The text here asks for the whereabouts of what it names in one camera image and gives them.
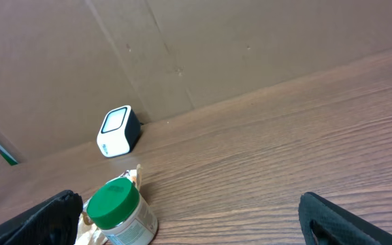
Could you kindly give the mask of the green lid white jar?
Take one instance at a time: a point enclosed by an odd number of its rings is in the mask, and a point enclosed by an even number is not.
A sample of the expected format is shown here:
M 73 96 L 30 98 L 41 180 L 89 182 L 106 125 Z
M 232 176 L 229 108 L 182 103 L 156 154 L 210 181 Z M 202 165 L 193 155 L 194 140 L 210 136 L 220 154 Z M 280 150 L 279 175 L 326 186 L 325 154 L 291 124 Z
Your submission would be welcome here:
M 89 200 L 86 213 L 115 245 L 148 245 L 159 223 L 150 206 L 127 178 L 116 178 Z

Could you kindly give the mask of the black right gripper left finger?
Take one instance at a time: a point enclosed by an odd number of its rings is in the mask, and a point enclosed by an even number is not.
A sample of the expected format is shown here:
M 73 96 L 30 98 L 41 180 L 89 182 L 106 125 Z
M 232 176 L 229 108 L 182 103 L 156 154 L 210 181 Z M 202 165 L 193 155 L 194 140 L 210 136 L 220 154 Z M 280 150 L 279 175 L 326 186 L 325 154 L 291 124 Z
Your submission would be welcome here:
M 0 224 L 0 245 L 73 245 L 82 211 L 82 197 L 62 191 Z

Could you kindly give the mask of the brown bread snack bag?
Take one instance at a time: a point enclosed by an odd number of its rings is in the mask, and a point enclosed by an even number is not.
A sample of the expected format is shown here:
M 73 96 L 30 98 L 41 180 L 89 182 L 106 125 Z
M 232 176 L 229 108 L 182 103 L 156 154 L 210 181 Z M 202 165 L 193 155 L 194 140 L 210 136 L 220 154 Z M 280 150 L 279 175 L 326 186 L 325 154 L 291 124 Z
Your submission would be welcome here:
M 126 170 L 118 177 L 108 180 L 107 183 L 118 178 L 126 178 L 130 180 L 133 186 L 137 190 L 140 190 L 140 187 L 142 185 L 142 166 L 140 164 L 137 164 L 135 169 Z M 75 245 L 102 245 L 108 241 L 106 236 L 102 234 L 98 226 L 94 224 L 94 222 L 87 214 L 87 207 L 90 200 L 91 199 L 89 198 L 83 204 L 83 211 L 81 212 L 78 221 L 78 231 L 76 235 Z

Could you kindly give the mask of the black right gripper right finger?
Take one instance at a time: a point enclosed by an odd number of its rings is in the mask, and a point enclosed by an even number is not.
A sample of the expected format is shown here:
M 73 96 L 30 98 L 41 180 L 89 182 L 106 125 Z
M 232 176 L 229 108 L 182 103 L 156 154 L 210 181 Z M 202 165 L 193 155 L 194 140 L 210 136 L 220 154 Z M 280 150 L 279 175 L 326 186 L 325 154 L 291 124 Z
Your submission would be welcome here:
M 313 192 L 298 207 L 306 245 L 392 245 L 392 234 Z

